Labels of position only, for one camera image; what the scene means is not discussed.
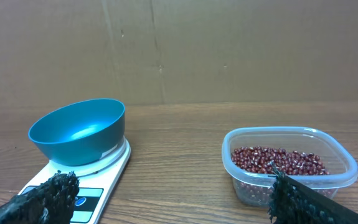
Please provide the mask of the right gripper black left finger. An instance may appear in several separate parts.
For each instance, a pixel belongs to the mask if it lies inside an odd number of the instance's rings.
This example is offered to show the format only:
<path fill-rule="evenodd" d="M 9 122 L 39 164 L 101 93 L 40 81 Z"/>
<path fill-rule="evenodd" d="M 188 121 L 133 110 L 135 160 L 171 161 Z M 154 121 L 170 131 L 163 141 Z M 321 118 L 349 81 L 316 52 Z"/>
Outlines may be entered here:
<path fill-rule="evenodd" d="M 75 173 L 58 171 L 46 182 L 0 206 L 0 224 L 70 223 L 78 193 Z"/>

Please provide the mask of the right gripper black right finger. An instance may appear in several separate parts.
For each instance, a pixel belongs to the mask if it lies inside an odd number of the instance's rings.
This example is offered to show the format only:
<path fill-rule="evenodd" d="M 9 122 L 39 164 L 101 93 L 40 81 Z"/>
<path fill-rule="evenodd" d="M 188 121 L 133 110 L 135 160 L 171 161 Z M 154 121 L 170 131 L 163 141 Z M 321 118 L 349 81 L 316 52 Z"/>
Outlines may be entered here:
<path fill-rule="evenodd" d="M 275 175 L 269 210 L 272 224 L 358 224 L 358 213 L 292 179 L 270 162 Z"/>

